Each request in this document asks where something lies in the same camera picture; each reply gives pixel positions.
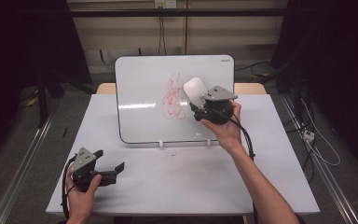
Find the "metal rail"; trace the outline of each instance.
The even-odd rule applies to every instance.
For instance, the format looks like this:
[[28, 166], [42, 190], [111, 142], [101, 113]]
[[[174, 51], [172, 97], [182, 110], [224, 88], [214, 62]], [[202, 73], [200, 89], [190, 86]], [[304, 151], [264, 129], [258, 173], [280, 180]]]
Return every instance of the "metal rail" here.
[[[299, 129], [300, 124], [296, 119], [296, 115], [292, 109], [294, 107], [292, 101], [289, 98], [283, 96], [282, 102], [287, 110], [287, 113], [293, 120], [293, 123], [295, 124], [296, 128]], [[310, 143], [306, 142], [306, 146], [307, 146], [307, 151], [310, 153], [311, 151]], [[314, 150], [320, 154], [319, 149], [316, 146], [314, 147]], [[326, 185], [328, 191], [330, 192], [330, 195], [332, 196], [338, 211], [340, 212], [343, 219], [345, 220], [345, 223], [358, 224], [358, 217], [356, 216], [350, 201], [348, 200], [344, 191], [342, 190], [342, 188], [339, 186], [338, 182], [334, 178], [328, 165], [320, 161], [314, 153], [311, 153], [311, 157], [312, 160], [314, 161], [316, 168], [318, 169], [319, 174], [322, 177], [322, 180], [324, 181], [324, 184]]]
[[278, 17], [315, 14], [313, 9], [286, 8], [246, 8], [246, 9], [76, 9], [71, 11], [21, 9], [15, 12], [19, 16], [35, 17]]
[[33, 142], [28, 147], [19, 169], [13, 176], [13, 179], [11, 180], [3, 198], [0, 201], [0, 224], [4, 224], [7, 221], [7, 217], [11, 211], [11, 208], [13, 207], [14, 202], [16, 202], [16, 199], [22, 189], [22, 185], [31, 170], [34, 159], [37, 156], [37, 152], [39, 151], [39, 148], [41, 147], [43, 140], [48, 133], [48, 129], [56, 110], [57, 108], [50, 114], [50, 116], [48, 116], [45, 124], [41, 128], [37, 129]]

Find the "whiteboard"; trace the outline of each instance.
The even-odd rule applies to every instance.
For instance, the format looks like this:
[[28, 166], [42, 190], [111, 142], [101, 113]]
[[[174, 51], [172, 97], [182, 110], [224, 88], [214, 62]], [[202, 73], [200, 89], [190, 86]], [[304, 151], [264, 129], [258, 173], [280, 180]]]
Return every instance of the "whiteboard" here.
[[125, 143], [199, 142], [214, 134], [194, 119], [183, 85], [234, 91], [229, 55], [125, 56], [115, 64], [119, 135]]

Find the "electrical outlet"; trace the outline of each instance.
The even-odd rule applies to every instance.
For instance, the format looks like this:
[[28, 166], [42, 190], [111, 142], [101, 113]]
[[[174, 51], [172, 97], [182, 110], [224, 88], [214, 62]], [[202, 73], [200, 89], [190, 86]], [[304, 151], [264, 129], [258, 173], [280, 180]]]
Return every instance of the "electrical outlet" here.
[[312, 142], [313, 139], [315, 139], [315, 133], [312, 133], [306, 129], [303, 132], [303, 139]]
[[176, 8], [176, 0], [165, 0], [165, 8]]
[[155, 0], [155, 8], [165, 8], [165, 0]]

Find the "black cable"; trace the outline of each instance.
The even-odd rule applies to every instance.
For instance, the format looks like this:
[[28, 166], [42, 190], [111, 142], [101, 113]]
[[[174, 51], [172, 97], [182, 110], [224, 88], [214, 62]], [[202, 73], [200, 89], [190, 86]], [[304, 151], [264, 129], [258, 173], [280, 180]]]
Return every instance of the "black cable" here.
[[[299, 125], [300, 125], [299, 128], [286, 131], [286, 133], [302, 132], [304, 129], [306, 129], [306, 128], [311, 124], [310, 121], [314, 119], [313, 108], [312, 108], [312, 106], [311, 106], [309, 103], [306, 103], [306, 105], [304, 105], [304, 106], [306, 106], [306, 107], [309, 109], [309, 111], [310, 111], [310, 113], [311, 113], [310, 118], [307, 120], [307, 122], [306, 122], [305, 124], [300, 121], [300, 122], [299, 122]], [[292, 118], [292, 119], [290, 119], [290, 120], [287, 120], [285, 123], [283, 123], [283, 127], [288, 124], [287, 122], [290, 123], [290, 121], [292, 121], [292, 120], [294, 120], [294, 119], [299, 119], [299, 117], [294, 117], [294, 118]], [[315, 133], [315, 128], [314, 128], [313, 126], [311, 126], [311, 127], [312, 127], [312, 132]]]
[[283, 127], [286, 127], [286, 126], [289, 125], [291, 122], [293, 122], [295, 119], [298, 119], [298, 116], [295, 116], [295, 117], [293, 117], [292, 119], [289, 119], [289, 120], [287, 120], [287, 121], [285, 121], [285, 122], [282, 122], [282, 126], [283, 126]]
[[[233, 114], [234, 118], [237, 120], [237, 122], [235, 122], [235, 120], [233, 119], [229, 119], [231, 122], [233, 122], [235, 125], [237, 125], [243, 132], [243, 135], [245, 137], [246, 140], [246, 144], [248, 145], [248, 149], [249, 149], [249, 157], [251, 158], [252, 161], [255, 161], [255, 154], [253, 151], [253, 146], [252, 146], [252, 141], [251, 141], [251, 137], [249, 136], [248, 132], [246, 132], [246, 130], [242, 127], [240, 120], [237, 118], [237, 116], [235, 114]], [[253, 208], [254, 208], [254, 220], [255, 220], [255, 224], [258, 224], [258, 214], [257, 214], [257, 209], [255, 209], [255, 203], [253, 203]]]
[[167, 49], [165, 48], [165, 28], [164, 28], [164, 18], [161, 17], [161, 27], [162, 27], [162, 42], [164, 44], [164, 54], [167, 55]]
[[235, 71], [240, 71], [240, 70], [243, 70], [243, 69], [246, 69], [246, 68], [250, 68], [250, 67], [252, 67], [252, 66], [255, 66], [255, 65], [258, 65], [258, 64], [261, 64], [261, 63], [270, 63], [270, 62], [264, 61], [264, 62], [254, 63], [254, 64], [251, 64], [251, 65], [242, 67], [242, 68], [237, 68], [237, 69], [235, 69]]
[[254, 74], [253, 68], [254, 68], [254, 65], [251, 66], [251, 78], [248, 81], [249, 83], [251, 83], [253, 81], [253, 74]]
[[[189, 0], [186, 0], [186, 8], [189, 8]], [[188, 17], [186, 17], [186, 27], [185, 27], [185, 54], [187, 54], [187, 36], [188, 36]]]
[[62, 210], [63, 210], [63, 213], [65, 214], [66, 218], [69, 218], [69, 209], [68, 209], [67, 198], [68, 198], [68, 193], [72, 188], [68, 190], [68, 193], [65, 193], [65, 180], [66, 180], [66, 174], [68, 172], [69, 165], [75, 161], [76, 156], [77, 156], [77, 154], [75, 154], [75, 156], [73, 158], [71, 158], [66, 163], [65, 168], [63, 170], [63, 174], [62, 174], [62, 203], [61, 203], [61, 206], [62, 206]]
[[159, 19], [159, 41], [158, 41], [158, 55], [159, 55], [159, 49], [161, 48], [161, 33], [162, 33], [162, 26], [161, 26], [161, 17]]
[[246, 144], [248, 145], [248, 149], [249, 149], [249, 157], [252, 159], [252, 161], [255, 159], [255, 154], [254, 154], [254, 151], [253, 151], [253, 146], [252, 146], [252, 141], [251, 141], [251, 137], [249, 136], [248, 132], [246, 132], [246, 129], [242, 127], [241, 123], [240, 123], [240, 120], [237, 118], [237, 116], [235, 116], [235, 114], [233, 114], [234, 118], [237, 120], [234, 120], [232, 118], [229, 118], [227, 117], [226, 115], [222, 114], [221, 112], [215, 110], [215, 109], [212, 109], [212, 108], [208, 108], [208, 107], [205, 107], [204, 108], [208, 111], [208, 112], [214, 112], [215, 114], [219, 115], [219, 116], [222, 116], [223, 118], [231, 121], [233, 124], [237, 125], [237, 127], [239, 127], [242, 132], [243, 132], [243, 136], [245, 137], [245, 140], [246, 140]]
[[105, 60], [103, 58], [103, 51], [100, 49], [100, 58], [103, 63], [105, 63]]
[[69, 192], [75, 187], [76, 185], [73, 185], [71, 188], [68, 189], [68, 191], [66, 192], [66, 195], [69, 194]]

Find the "wire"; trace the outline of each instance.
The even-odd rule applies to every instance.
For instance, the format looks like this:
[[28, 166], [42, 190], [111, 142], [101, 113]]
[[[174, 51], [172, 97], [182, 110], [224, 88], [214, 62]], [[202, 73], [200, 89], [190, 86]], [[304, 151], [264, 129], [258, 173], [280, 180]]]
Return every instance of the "wire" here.
[[159, 49], [161, 48], [161, 33], [162, 33], [161, 17], [159, 17], [159, 41], [158, 41], [158, 55], [159, 55]]
[[258, 64], [261, 64], [261, 63], [270, 63], [270, 62], [264, 61], [264, 62], [254, 63], [254, 64], [251, 64], [251, 65], [242, 67], [242, 68], [237, 68], [237, 69], [235, 69], [235, 71], [240, 71], [240, 70], [243, 70], [243, 69], [246, 69], [246, 68], [250, 68], [250, 67], [252, 67], [252, 66], [255, 66], [255, 65], [258, 65]]
[[68, 172], [69, 165], [75, 161], [75, 158], [76, 158], [76, 155], [66, 163], [65, 168], [63, 168], [63, 173], [62, 173], [62, 203], [61, 203], [61, 205], [62, 205], [63, 213], [65, 214], [66, 218], [69, 218], [69, 209], [68, 209], [68, 201], [67, 201], [68, 194], [67, 193], [65, 194], [65, 179], [66, 179], [66, 173]]
[[331, 149], [333, 149], [334, 153], [336, 154], [337, 158], [338, 158], [338, 162], [336, 163], [332, 163], [330, 161], [325, 160], [322, 155], [320, 153], [318, 153], [313, 146], [310, 145], [310, 142], [308, 140], [305, 140], [309, 145], [310, 145], [310, 149], [315, 153], [315, 155], [321, 159], [324, 163], [332, 165], [332, 166], [337, 166], [341, 164], [341, 158], [339, 157], [338, 153], [336, 152], [336, 150], [333, 148], [333, 146], [331, 146], [331, 144], [324, 138], [324, 136], [321, 134], [321, 132], [319, 132], [318, 128], [316, 127], [315, 123], [313, 122], [313, 119], [310, 115], [310, 111], [308, 110], [308, 108], [305, 106], [305, 109], [307, 110], [308, 115], [310, 116], [310, 122], [312, 122], [313, 127], [315, 128], [315, 131], [322, 137], [322, 139], [327, 143], [328, 146], [331, 147]]
[[215, 114], [222, 116], [223, 118], [231, 121], [233, 124], [237, 125], [237, 127], [239, 127], [242, 130], [243, 136], [245, 137], [246, 140], [246, 144], [248, 146], [248, 150], [249, 150], [249, 157], [252, 159], [252, 161], [255, 159], [255, 154], [253, 151], [253, 146], [252, 146], [252, 141], [251, 141], [251, 137], [249, 136], [248, 132], [246, 132], [246, 129], [242, 127], [240, 120], [237, 118], [237, 116], [235, 116], [235, 114], [233, 114], [234, 118], [237, 120], [234, 120], [232, 118], [227, 117], [226, 115], [222, 114], [221, 112], [212, 109], [212, 108], [208, 108], [208, 107], [204, 107], [206, 110], [208, 110], [209, 112], [214, 112]]
[[252, 82], [253, 81], [253, 75], [254, 75], [254, 65], [251, 66], [251, 79], [249, 79], [249, 82]]
[[75, 187], [76, 185], [73, 185], [71, 188], [68, 189], [68, 192], [66, 192], [66, 195], [69, 194], [69, 192]]
[[164, 54], [167, 54], [167, 49], [165, 48], [165, 28], [164, 28], [164, 19], [159, 17], [159, 42], [158, 42], [158, 55], [159, 50], [161, 49], [161, 38], [164, 45]]
[[164, 43], [164, 54], [167, 54], [167, 49], [165, 48], [165, 27], [164, 27], [164, 18], [161, 17], [161, 26], [162, 26], [162, 42]]
[[[312, 109], [312, 106], [311, 105], [305, 105], [305, 107], [309, 107], [310, 108], [310, 113], [311, 113], [311, 118], [314, 120], [314, 113], [313, 113], [313, 109]], [[287, 120], [285, 122], [282, 123], [283, 127], [287, 126], [290, 121], [293, 121], [295, 119], [299, 119], [300, 122], [299, 122], [299, 128], [296, 128], [296, 129], [293, 129], [293, 130], [289, 130], [289, 131], [286, 131], [286, 133], [293, 133], [293, 132], [302, 132], [305, 128], [307, 128], [309, 125], [310, 125], [310, 119], [307, 120], [307, 122], [304, 124], [303, 123], [303, 112], [301, 111], [301, 114], [299, 116], [295, 116], [294, 118], [290, 119], [290, 120]]]
[[100, 58], [101, 58], [101, 62], [106, 63], [103, 58], [103, 51], [101, 49], [100, 49]]

